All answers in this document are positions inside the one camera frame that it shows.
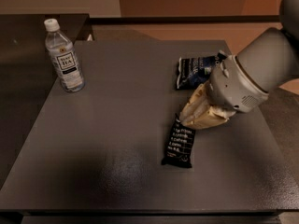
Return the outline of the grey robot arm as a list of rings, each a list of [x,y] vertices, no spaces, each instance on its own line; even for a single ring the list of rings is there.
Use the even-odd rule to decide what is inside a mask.
[[[193,90],[178,116],[195,130],[222,125],[265,102],[270,91],[298,77],[299,0],[282,0],[281,29],[269,28],[236,55],[178,60],[176,88]]]

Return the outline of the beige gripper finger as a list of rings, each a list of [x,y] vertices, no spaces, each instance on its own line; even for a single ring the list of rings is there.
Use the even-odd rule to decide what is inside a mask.
[[[195,130],[207,129],[226,123],[230,117],[235,114],[236,112],[234,110],[228,110],[226,108],[213,105],[197,118],[186,118],[183,121],[183,125]]]
[[[179,114],[179,120],[184,126],[194,124],[209,109],[206,86],[201,84],[194,91],[191,98]]]

